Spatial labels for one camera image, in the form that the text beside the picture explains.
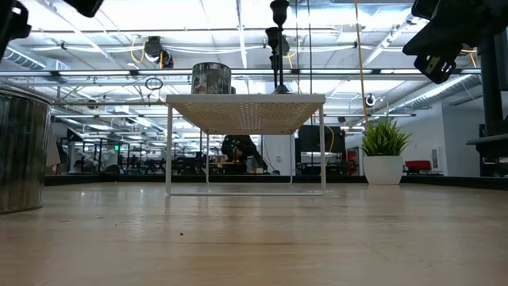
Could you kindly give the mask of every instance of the desk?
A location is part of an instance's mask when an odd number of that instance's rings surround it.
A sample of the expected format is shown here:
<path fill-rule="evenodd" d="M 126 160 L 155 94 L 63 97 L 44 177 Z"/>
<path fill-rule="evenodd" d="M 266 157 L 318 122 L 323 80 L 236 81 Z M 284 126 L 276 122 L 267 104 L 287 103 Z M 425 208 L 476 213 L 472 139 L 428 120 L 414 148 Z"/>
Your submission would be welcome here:
<path fill-rule="evenodd" d="M 326 189 L 325 129 L 323 104 L 325 95 L 168 95 L 167 161 L 171 161 L 173 108 L 187 121 L 206 133 L 206 183 L 209 181 L 210 134 L 228 135 L 288 135 L 319 110 L 319 140 L 321 151 L 321 190 L 319 193 L 251 193 L 250 195 L 323 195 Z M 166 171 L 166 192 L 169 195 L 225 195 L 213 193 L 171 192 L 171 166 Z M 228 195 L 245 195 L 229 193 Z"/>

